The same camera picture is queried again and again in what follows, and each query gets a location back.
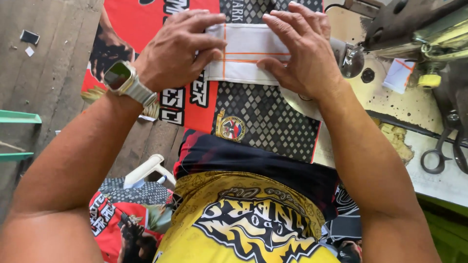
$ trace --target watch face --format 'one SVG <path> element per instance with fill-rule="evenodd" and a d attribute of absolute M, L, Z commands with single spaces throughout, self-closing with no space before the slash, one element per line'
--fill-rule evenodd
<path fill-rule="evenodd" d="M 104 82 L 113 90 L 118 90 L 132 73 L 123 63 L 115 63 L 104 75 Z"/>

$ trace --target scissors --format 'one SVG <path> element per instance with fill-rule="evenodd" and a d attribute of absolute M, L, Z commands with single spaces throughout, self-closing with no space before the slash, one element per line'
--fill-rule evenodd
<path fill-rule="evenodd" d="M 455 162 L 462 172 L 468 174 L 468 164 L 465 155 L 461 151 L 460 144 L 465 139 L 464 138 L 464 128 L 460 121 L 460 116 L 458 115 L 457 110 L 453 108 L 452 103 L 450 102 L 445 90 L 442 87 L 435 88 L 432 90 L 434 97 L 436 99 L 437 105 L 439 107 L 440 113 L 442 114 L 442 121 L 444 124 L 444 131 L 442 132 L 439 140 L 437 141 L 435 149 L 428 150 L 423 153 L 421 156 L 421 166 L 424 171 L 429 174 L 440 174 L 445 169 L 445 161 L 452 160 L 452 158 L 446 157 L 442 152 L 442 145 L 448 136 L 452 133 L 453 130 L 458 130 L 457 137 L 455 138 L 455 143 L 453 144 L 453 155 L 455 157 Z M 434 153 L 439 157 L 439 164 L 436 168 L 429 169 L 424 163 L 425 157 Z"/>

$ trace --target watch strap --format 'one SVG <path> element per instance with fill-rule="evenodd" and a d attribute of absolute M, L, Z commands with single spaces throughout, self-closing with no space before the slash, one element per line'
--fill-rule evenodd
<path fill-rule="evenodd" d="M 128 95 L 138 101 L 143 105 L 143 107 L 150 106 L 158 98 L 158 94 L 156 92 L 151 91 L 140 83 L 138 76 L 135 77 L 133 83 L 125 91 L 125 95 Z"/>

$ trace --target white fabric strip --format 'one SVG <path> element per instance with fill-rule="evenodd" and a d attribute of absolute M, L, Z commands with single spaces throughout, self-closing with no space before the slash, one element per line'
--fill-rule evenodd
<path fill-rule="evenodd" d="M 278 86 L 278 81 L 267 71 L 257 68 L 262 58 L 274 57 L 288 61 L 288 49 L 265 24 L 221 24 L 206 29 L 206 33 L 226 39 L 222 61 L 213 61 L 206 67 L 206 80 Z"/>

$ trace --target yellow shirt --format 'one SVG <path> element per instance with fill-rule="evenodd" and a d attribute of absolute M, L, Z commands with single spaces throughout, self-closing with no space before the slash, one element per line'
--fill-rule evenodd
<path fill-rule="evenodd" d="M 177 181 L 176 212 L 153 262 L 339 262 L 317 244 L 321 211 L 261 175 L 202 172 Z"/>

